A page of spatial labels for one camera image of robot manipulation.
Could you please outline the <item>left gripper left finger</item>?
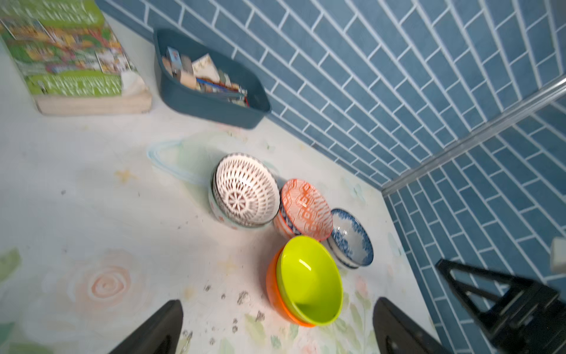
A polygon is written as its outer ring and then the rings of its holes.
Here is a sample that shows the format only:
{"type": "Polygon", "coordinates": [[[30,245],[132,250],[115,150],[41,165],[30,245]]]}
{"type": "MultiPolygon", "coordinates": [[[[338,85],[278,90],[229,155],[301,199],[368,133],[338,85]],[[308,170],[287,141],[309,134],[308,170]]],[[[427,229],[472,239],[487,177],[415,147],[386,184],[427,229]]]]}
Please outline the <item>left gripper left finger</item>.
{"type": "Polygon", "coordinates": [[[181,301],[166,302],[110,354],[176,353],[184,311],[181,301]]]}

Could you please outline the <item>lime green bowl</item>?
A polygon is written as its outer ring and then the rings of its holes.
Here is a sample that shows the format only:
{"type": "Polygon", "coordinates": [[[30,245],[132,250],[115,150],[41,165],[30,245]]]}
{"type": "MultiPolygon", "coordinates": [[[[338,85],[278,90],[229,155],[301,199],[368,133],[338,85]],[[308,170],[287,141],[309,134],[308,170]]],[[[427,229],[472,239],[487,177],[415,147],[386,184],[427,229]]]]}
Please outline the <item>lime green bowl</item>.
{"type": "Polygon", "coordinates": [[[328,326],[340,316],[342,278],[333,257],[316,239],[290,239],[278,257],[276,279],[285,307],[301,322],[328,326]]]}

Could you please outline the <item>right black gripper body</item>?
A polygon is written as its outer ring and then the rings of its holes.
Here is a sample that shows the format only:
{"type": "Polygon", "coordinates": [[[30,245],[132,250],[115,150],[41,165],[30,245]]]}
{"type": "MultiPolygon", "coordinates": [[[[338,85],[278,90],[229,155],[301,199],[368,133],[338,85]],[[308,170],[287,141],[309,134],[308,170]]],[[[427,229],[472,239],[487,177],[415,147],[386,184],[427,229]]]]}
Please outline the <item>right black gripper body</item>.
{"type": "Polygon", "coordinates": [[[548,286],[510,288],[491,313],[490,342],[503,353],[564,353],[565,303],[548,286]]]}

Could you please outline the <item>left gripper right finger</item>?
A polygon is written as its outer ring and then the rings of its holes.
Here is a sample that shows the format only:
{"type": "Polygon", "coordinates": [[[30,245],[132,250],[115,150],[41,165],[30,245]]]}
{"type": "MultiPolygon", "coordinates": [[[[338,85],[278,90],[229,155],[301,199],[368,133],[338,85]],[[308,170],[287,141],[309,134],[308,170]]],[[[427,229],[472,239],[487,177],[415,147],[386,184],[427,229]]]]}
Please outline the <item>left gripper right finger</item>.
{"type": "Polygon", "coordinates": [[[380,297],[375,304],[373,327],[381,353],[450,353],[440,342],[385,297],[380,297]]]}

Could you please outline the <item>green patterned bowl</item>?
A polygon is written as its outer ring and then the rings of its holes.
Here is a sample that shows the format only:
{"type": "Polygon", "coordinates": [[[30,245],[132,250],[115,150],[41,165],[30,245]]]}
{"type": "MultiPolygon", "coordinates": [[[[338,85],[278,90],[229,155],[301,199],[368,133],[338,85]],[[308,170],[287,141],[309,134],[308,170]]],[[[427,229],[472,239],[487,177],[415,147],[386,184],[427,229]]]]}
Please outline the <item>green patterned bowl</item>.
{"type": "Polygon", "coordinates": [[[215,200],[215,196],[212,190],[212,186],[209,185],[208,187],[208,199],[209,199],[209,206],[211,208],[212,214],[215,218],[223,225],[229,227],[230,229],[237,230],[237,231],[249,231],[249,230],[260,230],[266,227],[265,224],[263,225],[256,225],[256,226],[243,226],[227,217],[227,215],[221,210],[218,203],[215,200]]]}

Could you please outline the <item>brown lattice bowl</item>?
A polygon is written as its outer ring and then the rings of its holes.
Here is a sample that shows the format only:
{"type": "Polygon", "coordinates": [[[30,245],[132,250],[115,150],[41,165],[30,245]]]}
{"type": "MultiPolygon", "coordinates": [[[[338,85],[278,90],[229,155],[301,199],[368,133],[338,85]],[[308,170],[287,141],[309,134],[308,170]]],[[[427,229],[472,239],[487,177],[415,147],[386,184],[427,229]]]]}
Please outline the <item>brown lattice bowl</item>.
{"type": "Polygon", "coordinates": [[[224,156],[212,174],[212,193],[220,209],[241,227],[270,223],[279,212],[277,181],[259,159],[244,153],[224,156]]]}

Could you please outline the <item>orange geometric pattern bowl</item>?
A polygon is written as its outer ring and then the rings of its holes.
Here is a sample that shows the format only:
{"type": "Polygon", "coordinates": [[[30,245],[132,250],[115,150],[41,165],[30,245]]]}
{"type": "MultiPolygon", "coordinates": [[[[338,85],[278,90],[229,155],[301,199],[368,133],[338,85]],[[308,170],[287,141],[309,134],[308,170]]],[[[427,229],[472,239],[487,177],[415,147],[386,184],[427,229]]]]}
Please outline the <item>orange geometric pattern bowl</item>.
{"type": "Polygon", "coordinates": [[[296,236],[309,236],[318,242],[327,240],[333,231],[330,206],[322,194],[310,183],[293,178],[280,190],[281,212],[296,236]]]}

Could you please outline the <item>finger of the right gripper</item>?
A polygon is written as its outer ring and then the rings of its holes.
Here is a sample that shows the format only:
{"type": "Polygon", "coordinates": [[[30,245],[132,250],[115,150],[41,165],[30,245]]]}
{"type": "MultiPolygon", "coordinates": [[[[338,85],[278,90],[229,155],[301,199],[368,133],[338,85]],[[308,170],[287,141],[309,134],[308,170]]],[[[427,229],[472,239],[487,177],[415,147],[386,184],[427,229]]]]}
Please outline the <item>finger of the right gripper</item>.
{"type": "Polygon", "coordinates": [[[435,268],[480,327],[523,327],[529,322],[523,306],[532,279],[446,259],[435,268]]]}

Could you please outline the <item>orange white floral bowl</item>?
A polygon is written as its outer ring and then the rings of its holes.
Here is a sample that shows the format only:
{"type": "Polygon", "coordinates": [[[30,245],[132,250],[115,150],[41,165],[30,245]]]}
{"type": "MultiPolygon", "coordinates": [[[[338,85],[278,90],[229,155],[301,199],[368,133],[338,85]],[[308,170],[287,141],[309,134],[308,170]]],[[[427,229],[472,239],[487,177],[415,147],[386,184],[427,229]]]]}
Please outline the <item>orange white floral bowl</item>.
{"type": "Polygon", "coordinates": [[[273,220],[275,230],[285,239],[290,240],[296,237],[296,233],[289,227],[281,212],[273,220]]]}

